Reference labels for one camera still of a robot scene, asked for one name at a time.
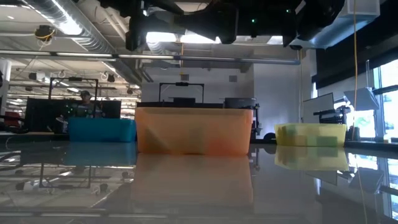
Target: person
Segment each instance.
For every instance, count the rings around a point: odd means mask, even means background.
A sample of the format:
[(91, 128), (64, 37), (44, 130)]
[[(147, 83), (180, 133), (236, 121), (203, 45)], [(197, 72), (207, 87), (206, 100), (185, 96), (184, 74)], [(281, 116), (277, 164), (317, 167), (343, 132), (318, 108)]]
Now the person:
[(98, 106), (94, 106), (91, 100), (91, 94), (89, 91), (82, 91), (80, 93), (81, 104), (77, 106), (76, 116), (77, 117), (92, 117), (95, 107), (95, 117), (100, 118), (103, 116), (101, 109)]

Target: pillar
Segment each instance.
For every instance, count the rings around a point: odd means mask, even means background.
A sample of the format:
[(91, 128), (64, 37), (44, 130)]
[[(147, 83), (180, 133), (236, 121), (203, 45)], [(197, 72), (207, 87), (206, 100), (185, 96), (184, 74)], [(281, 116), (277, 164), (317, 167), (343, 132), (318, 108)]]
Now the pillar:
[(11, 61), (0, 60), (0, 71), (2, 72), (2, 87), (0, 88), (1, 110), (0, 114), (5, 115), (7, 107), (7, 94), (11, 76)]

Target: reflective table surface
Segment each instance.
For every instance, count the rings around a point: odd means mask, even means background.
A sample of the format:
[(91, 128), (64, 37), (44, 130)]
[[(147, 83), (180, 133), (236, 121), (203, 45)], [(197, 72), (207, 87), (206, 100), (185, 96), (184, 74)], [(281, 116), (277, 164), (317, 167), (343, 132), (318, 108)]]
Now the reflective table surface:
[(135, 144), (9, 144), (1, 223), (395, 223), (398, 153), (251, 145), (248, 156)]

